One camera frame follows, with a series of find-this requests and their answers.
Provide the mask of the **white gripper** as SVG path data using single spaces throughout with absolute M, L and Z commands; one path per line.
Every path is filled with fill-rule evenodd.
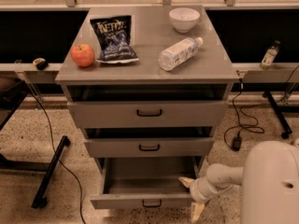
M 205 177 L 195 180 L 188 177 L 180 177 L 178 180 L 185 188 L 190 189 L 190 194 L 195 200 L 191 205 L 191 221 L 194 223 L 199 220 L 204 211 L 204 203 L 215 197 L 218 190 Z

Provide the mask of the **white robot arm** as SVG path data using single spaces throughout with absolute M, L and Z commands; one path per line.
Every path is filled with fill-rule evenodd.
M 192 220 L 214 197 L 242 189 L 240 224 L 299 224 L 299 146 L 264 141 L 242 167 L 210 165 L 206 175 L 179 180 L 193 198 Z

